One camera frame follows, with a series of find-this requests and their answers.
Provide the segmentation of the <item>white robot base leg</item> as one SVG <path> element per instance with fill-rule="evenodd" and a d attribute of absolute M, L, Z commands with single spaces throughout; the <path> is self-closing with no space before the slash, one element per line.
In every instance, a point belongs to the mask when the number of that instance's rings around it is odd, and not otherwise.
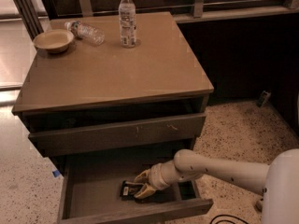
<path fill-rule="evenodd" d="M 263 198 L 257 200 L 255 206 L 256 206 L 257 210 L 262 212 L 263 211 Z"/>

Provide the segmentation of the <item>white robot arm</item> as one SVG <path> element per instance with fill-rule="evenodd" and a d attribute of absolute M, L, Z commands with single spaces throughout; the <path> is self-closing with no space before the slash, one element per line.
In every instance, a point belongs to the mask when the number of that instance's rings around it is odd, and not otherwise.
<path fill-rule="evenodd" d="M 263 196 L 262 224 L 299 224 L 299 149 L 279 154 L 270 164 L 212 159 L 188 149 L 135 178 L 144 199 L 158 190 L 210 175 Z"/>

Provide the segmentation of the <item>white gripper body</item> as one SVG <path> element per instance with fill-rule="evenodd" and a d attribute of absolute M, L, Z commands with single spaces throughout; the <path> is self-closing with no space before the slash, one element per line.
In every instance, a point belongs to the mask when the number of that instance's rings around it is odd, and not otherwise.
<path fill-rule="evenodd" d="M 157 190 L 170 187 L 175 182 L 175 166 L 172 161 L 158 163 L 149 170 L 149 183 Z"/>

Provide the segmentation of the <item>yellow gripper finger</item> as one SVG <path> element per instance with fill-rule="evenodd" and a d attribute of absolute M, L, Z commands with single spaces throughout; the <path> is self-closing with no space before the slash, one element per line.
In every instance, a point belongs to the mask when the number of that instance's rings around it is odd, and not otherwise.
<path fill-rule="evenodd" d="M 139 175 L 137 175 L 134 179 L 135 183 L 148 183 L 150 180 L 150 169 L 147 169 L 143 172 L 141 172 Z"/>
<path fill-rule="evenodd" d="M 138 200 L 143 200 L 152 196 L 156 192 L 156 188 L 152 187 L 149 183 L 146 183 L 142 188 L 134 195 Z"/>

